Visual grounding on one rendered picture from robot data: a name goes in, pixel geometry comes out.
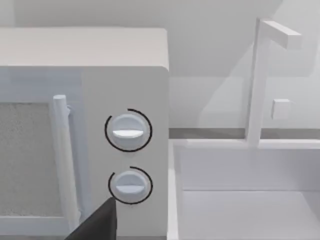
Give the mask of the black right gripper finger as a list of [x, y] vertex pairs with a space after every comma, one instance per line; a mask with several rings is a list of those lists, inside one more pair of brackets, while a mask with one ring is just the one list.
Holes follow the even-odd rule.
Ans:
[[108, 198], [64, 240], [117, 240], [116, 199]]

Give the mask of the white microwave knob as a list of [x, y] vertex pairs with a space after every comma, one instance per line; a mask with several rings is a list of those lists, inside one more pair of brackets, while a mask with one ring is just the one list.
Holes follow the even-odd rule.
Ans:
[[106, 119], [104, 135], [114, 149], [124, 153], [135, 153], [150, 143], [153, 126], [143, 112], [128, 108], [126, 112], [110, 115]]
[[108, 191], [118, 202], [125, 205], [138, 205], [153, 193], [151, 176], [142, 168], [130, 166], [120, 173], [113, 172], [108, 178]]

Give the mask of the microwave door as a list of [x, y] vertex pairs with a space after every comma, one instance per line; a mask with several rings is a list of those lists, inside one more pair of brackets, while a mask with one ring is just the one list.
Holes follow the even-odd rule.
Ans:
[[72, 70], [0, 72], [0, 236], [67, 236], [53, 96], [65, 95], [74, 174], [74, 119], [81, 75]]

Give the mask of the pale microwave oven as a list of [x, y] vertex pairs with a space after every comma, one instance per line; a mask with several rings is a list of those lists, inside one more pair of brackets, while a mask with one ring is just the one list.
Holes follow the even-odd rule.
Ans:
[[[167, 31], [0, 27], [0, 72], [22, 69], [80, 73], [81, 102], [73, 134], [79, 225], [112, 197], [108, 190], [110, 175], [134, 166], [151, 176], [153, 192], [136, 205], [116, 200], [116, 240], [169, 240]], [[144, 113], [153, 127], [151, 141], [137, 152], [113, 148], [104, 134], [107, 118], [125, 113], [128, 108]], [[64, 240], [68, 235], [0, 235], [0, 240]]]

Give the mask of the white sink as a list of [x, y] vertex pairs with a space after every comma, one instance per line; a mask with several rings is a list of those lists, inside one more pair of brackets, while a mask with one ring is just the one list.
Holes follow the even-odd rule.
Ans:
[[171, 139], [169, 240], [320, 240], [320, 140]]

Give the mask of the tall white tap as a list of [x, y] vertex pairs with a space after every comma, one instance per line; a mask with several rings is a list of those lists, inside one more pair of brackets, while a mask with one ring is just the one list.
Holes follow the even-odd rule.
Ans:
[[250, 74], [250, 97], [245, 127], [245, 139], [249, 148], [258, 147], [261, 139], [271, 42], [275, 42], [286, 50], [299, 50], [302, 47], [303, 36], [270, 18], [256, 19]]

